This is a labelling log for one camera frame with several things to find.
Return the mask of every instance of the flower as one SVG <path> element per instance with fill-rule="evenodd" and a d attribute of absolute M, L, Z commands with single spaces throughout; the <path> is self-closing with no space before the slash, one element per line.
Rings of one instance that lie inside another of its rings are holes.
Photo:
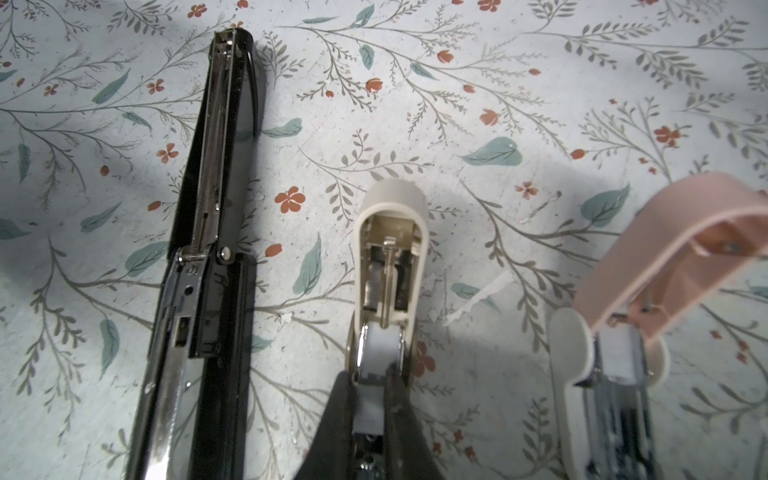
<path fill-rule="evenodd" d="M 486 125 L 496 125 L 498 123 L 498 114 L 487 108 L 482 109 L 485 113 L 480 115 L 480 120 Z"/>
<path fill-rule="evenodd" d="M 440 60 L 441 63 L 449 63 L 453 60 L 453 55 L 451 55 L 448 50 L 443 50 L 437 54 L 437 59 Z"/>
<path fill-rule="evenodd" d="M 43 97 L 47 97 L 49 95 L 56 95 L 56 89 L 58 88 L 58 84 L 46 85 L 45 86 L 45 92 L 43 93 Z"/>
<path fill-rule="evenodd" d="M 200 17 L 203 13 L 207 11 L 208 9 L 205 8 L 204 3 L 201 3 L 199 5 L 192 5 L 192 8 L 190 8 L 190 12 L 187 13 L 187 18 Z"/>
<path fill-rule="evenodd" d="M 161 85 L 162 83 L 163 83 L 163 79 L 162 78 L 158 78 L 157 79 L 157 83 L 149 82 L 147 84 L 147 88 L 149 88 L 149 94 L 152 95 L 156 91 L 163 91 L 163 90 L 165 90 L 165 87 Z"/>
<path fill-rule="evenodd" d="M 664 125 L 658 130 L 654 130 L 654 133 L 657 135 L 657 141 L 661 142 L 662 144 L 667 144 L 669 147 L 676 147 L 676 139 L 680 138 L 681 136 L 679 130 L 673 131 L 667 125 Z"/>
<path fill-rule="evenodd" d="M 157 156 L 161 157 L 161 159 L 160 159 L 161 162 L 166 164 L 166 163 L 168 163 L 168 159 L 169 158 L 176 158 L 176 157 L 179 156 L 179 152 L 172 151 L 175 146 L 176 146 L 176 144 L 167 144 L 165 146 L 165 150 L 158 150 L 157 151 Z"/>
<path fill-rule="evenodd" d="M 538 193 L 538 188 L 532 187 L 533 182 L 523 182 L 523 186 L 515 185 L 515 190 L 518 192 L 523 193 L 523 198 L 528 200 L 531 198 L 531 195 L 536 195 Z"/>
<path fill-rule="evenodd" d="M 435 359 L 426 355 L 427 344 L 419 342 L 416 344 L 416 366 L 413 369 L 413 374 L 421 378 L 424 375 L 424 370 L 427 369 L 430 372 L 435 371 Z"/>
<path fill-rule="evenodd" d="M 379 91 L 382 89 L 382 85 L 384 84 L 378 78 L 371 78 L 366 82 L 366 90 L 368 91 L 368 93 L 374 90 Z"/>
<path fill-rule="evenodd" d="M 299 204 L 303 204 L 304 200 L 306 200 L 306 197 L 304 197 L 304 194 L 299 193 L 298 187 L 291 187 L 288 189 L 287 194 L 281 193 L 275 197 L 275 203 L 281 204 L 280 211 L 284 214 L 287 214 L 288 210 L 292 212 L 301 210 L 301 205 Z"/>
<path fill-rule="evenodd" d="M 490 10 L 491 12 L 495 12 L 498 10 L 498 5 L 502 3 L 502 0 L 480 0 L 478 2 L 478 5 L 480 5 L 480 9 L 482 11 Z"/>
<path fill-rule="evenodd" d="M 275 243 L 274 245 L 269 245 L 266 250 L 264 250 L 264 255 L 266 257 L 274 257 L 278 253 L 283 251 L 283 246 L 279 243 Z"/>

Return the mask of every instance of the orange flower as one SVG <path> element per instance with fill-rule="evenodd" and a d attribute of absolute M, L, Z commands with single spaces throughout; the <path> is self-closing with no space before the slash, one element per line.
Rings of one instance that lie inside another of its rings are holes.
<path fill-rule="evenodd" d="M 482 109 L 485 113 L 480 115 L 480 120 L 486 125 L 496 125 L 498 123 L 498 114 L 487 108 Z"/>
<path fill-rule="evenodd" d="M 281 204 L 280 211 L 284 214 L 287 214 L 288 210 L 292 212 L 301 210 L 301 205 L 299 204 L 303 204 L 304 200 L 306 200 L 306 197 L 304 197 L 304 194 L 299 193 L 298 187 L 291 187 L 288 189 L 287 194 L 277 194 L 277 197 L 275 197 L 275 203 Z"/>
<path fill-rule="evenodd" d="M 453 60 L 453 55 L 451 55 L 448 50 L 443 50 L 437 54 L 437 59 L 440 60 L 441 63 L 449 63 Z"/>
<path fill-rule="evenodd" d="M 279 243 L 275 243 L 274 245 L 269 245 L 266 250 L 264 250 L 264 255 L 266 257 L 274 257 L 278 253 L 283 251 L 283 246 Z"/>
<path fill-rule="evenodd" d="M 430 372 L 435 371 L 435 359 L 433 359 L 431 356 L 426 355 L 427 353 L 427 344 L 424 342 L 419 342 L 416 344 L 416 367 L 413 369 L 413 374 L 417 377 L 421 378 L 422 375 L 424 375 L 425 369 L 429 370 Z"/>
<path fill-rule="evenodd" d="M 538 193 L 538 188 L 532 187 L 533 182 L 523 182 L 523 186 L 515 185 L 515 190 L 518 192 L 523 193 L 523 198 L 526 200 L 531 198 L 531 195 L 536 195 Z"/>
<path fill-rule="evenodd" d="M 187 18 L 192 17 L 200 17 L 203 13 L 207 12 L 208 9 L 205 8 L 205 4 L 201 3 L 199 5 L 192 5 L 192 8 L 190 9 L 190 12 L 187 13 Z"/>
<path fill-rule="evenodd" d="M 661 142 L 662 144 L 667 144 L 670 147 L 676 147 L 676 140 L 681 136 L 679 130 L 672 131 L 672 129 L 670 129 L 667 125 L 664 125 L 658 130 L 654 130 L 654 133 L 657 135 L 657 141 Z"/>
<path fill-rule="evenodd" d="M 384 84 L 383 84 L 383 83 L 382 83 L 382 81 L 381 81 L 381 80 L 379 80 L 378 78 L 371 78 L 370 80 L 368 80 L 368 81 L 366 82 L 366 90 L 367 90 L 369 93 L 370 93 L 371 91 L 374 91 L 374 90 L 376 90 L 376 91 L 379 91 L 379 90 L 381 90 L 381 89 L 382 89 L 382 85 L 384 85 Z"/>
<path fill-rule="evenodd" d="M 176 158 L 176 157 L 179 156 L 179 152 L 172 151 L 175 146 L 176 146 L 176 144 L 168 144 L 168 145 L 165 146 L 165 150 L 158 150 L 157 151 L 157 156 L 161 157 L 160 158 L 161 162 L 166 164 L 166 163 L 168 163 L 168 159 L 169 158 Z"/>
<path fill-rule="evenodd" d="M 49 95 L 56 95 L 56 89 L 58 88 L 58 84 L 46 85 L 45 92 L 43 93 L 43 97 L 47 97 Z"/>
<path fill-rule="evenodd" d="M 482 11 L 490 10 L 491 12 L 495 12 L 498 10 L 498 6 L 502 3 L 502 0 L 480 0 L 478 2 L 478 5 L 480 5 L 480 9 Z"/>
<path fill-rule="evenodd" d="M 165 87 L 161 85 L 162 83 L 163 83 L 163 79 L 162 78 L 158 78 L 157 79 L 157 83 L 149 82 L 147 84 L 147 88 L 149 88 L 149 94 L 152 95 L 156 91 L 163 91 L 163 90 L 165 90 Z"/>

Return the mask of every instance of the floral pattern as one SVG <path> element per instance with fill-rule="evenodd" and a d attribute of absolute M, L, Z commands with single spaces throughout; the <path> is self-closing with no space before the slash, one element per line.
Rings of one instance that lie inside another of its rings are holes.
<path fill-rule="evenodd" d="M 238 245 L 259 264 L 245 478 L 290 478 L 309 448 L 354 304 L 349 234 L 391 177 L 429 200 L 411 398 L 435 462 L 566 478 L 546 319 L 669 183 L 768 189 L 757 3 L 262 3 L 0 0 L 7 476 L 120 478 L 207 50 L 241 27 L 267 102 Z M 768 474 L 759 267 L 667 335 L 665 478 Z"/>

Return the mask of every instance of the white floral surface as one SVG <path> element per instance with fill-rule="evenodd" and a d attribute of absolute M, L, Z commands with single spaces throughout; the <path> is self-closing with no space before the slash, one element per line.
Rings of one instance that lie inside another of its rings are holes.
<path fill-rule="evenodd" d="M 1 0 L 0 476 L 120 477 L 230 25 L 268 74 L 240 245 L 260 261 L 247 478 L 291 478 L 308 448 L 343 363 L 350 220 L 384 177 L 430 201 L 412 398 L 445 477 L 564 478 L 545 318 L 670 182 L 766 187 L 762 0 Z M 757 265 L 667 336 L 665 478 L 768 478 L 766 303 Z"/>

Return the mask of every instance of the beige stapler handle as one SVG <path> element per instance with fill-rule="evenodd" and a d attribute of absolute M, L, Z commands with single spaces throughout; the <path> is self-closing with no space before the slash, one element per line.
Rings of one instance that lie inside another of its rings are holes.
<path fill-rule="evenodd" d="M 657 341 L 709 292 L 768 250 L 768 197 L 726 174 L 656 194 L 580 285 L 573 308 L 592 333 L 630 302 L 625 321 Z"/>

